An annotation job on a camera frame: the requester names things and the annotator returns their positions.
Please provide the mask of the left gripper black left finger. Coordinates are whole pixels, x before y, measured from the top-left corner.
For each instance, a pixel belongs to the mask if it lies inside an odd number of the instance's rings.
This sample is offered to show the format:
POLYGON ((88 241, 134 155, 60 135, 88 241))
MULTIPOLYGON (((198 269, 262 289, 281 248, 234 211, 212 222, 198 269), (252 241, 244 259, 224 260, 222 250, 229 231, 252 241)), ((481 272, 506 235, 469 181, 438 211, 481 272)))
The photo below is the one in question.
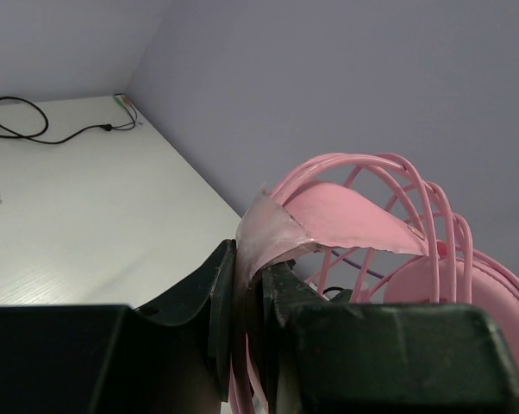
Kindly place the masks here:
POLYGON ((158 297, 0 306, 0 413, 217 413, 228 399, 236 246, 158 297))

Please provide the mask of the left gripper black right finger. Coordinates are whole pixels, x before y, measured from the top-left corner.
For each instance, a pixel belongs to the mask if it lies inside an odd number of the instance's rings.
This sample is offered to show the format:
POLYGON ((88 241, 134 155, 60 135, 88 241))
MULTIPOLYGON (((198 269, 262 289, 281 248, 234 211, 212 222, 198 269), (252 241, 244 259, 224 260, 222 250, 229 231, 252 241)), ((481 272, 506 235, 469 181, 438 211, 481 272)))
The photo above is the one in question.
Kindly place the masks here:
POLYGON ((285 264, 262 291, 272 413, 519 413, 519 369, 473 306, 329 302, 285 264))

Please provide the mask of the pink over-ear headphones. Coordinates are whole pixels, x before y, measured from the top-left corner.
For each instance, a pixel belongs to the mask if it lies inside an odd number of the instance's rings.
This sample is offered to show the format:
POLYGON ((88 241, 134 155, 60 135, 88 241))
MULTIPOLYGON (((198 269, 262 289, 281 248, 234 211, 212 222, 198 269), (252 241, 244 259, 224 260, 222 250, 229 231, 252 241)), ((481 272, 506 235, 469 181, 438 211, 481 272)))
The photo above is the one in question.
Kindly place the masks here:
POLYGON ((270 412, 262 273, 278 264, 329 302, 473 306, 497 325, 519 369, 519 278, 475 249, 446 193, 399 155, 305 161, 254 199, 236 244, 235 413, 270 412))

